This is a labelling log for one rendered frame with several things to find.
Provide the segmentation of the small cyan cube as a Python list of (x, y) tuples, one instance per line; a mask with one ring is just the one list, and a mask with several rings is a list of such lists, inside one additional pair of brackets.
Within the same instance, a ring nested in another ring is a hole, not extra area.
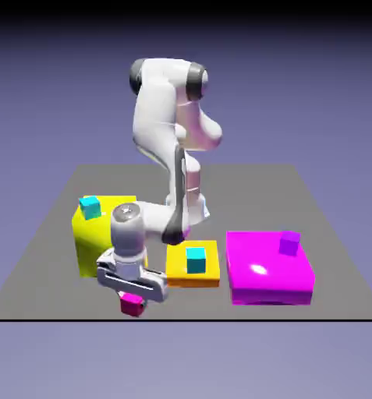
[(79, 199), (83, 218), (88, 221), (101, 216), (101, 203), (96, 196), (84, 196)]
[(188, 274), (204, 274), (206, 262), (204, 247), (186, 247), (186, 272)]

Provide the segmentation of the large yellow box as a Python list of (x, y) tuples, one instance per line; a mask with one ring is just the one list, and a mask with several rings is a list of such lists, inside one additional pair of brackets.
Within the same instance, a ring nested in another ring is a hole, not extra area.
[(73, 237), (81, 277), (97, 276), (97, 259), (111, 242), (111, 214), (123, 203), (136, 201), (135, 196), (96, 196), (101, 203), (101, 216), (86, 221), (80, 210), (80, 203), (72, 219)]

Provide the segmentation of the large orange box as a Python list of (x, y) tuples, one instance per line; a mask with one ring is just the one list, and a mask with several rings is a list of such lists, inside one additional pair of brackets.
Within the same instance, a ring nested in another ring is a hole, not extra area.
[[(206, 251), (206, 272), (186, 272), (186, 247), (204, 247)], [(215, 288), (220, 283), (218, 245), (215, 240), (184, 241), (179, 245), (168, 245), (165, 273), (168, 284), (177, 288)]]

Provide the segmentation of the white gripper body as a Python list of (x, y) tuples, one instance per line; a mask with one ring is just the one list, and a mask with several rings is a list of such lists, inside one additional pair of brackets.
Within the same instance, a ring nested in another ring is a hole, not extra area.
[(135, 256), (119, 256), (113, 248), (107, 249), (97, 259), (97, 280), (116, 292), (164, 302), (168, 297), (167, 276), (146, 267), (146, 262), (147, 249)]

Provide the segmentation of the small pink cube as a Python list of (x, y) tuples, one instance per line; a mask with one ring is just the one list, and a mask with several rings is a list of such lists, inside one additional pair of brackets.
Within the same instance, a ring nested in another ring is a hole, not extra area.
[(138, 317), (147, 307), (147, 301), (139, 295), (122, 293), (119, 297), (121, 311), (128, 316)]

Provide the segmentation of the large magenta box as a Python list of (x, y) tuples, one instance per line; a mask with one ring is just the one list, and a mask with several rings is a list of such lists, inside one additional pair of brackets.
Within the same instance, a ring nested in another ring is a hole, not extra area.
[(283, 231), (228, 231), (226, 261), (234, 305), (309, 305), (315, 273), (299, 244), (296, 256), (279, 253)]

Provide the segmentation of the small purple cube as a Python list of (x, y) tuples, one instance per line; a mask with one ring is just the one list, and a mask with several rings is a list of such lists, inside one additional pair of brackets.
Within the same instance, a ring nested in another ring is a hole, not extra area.
[(279, 253), (296, 256), (299, 249), (301, 233), (298, 231), (283, 231), (279, 242)]

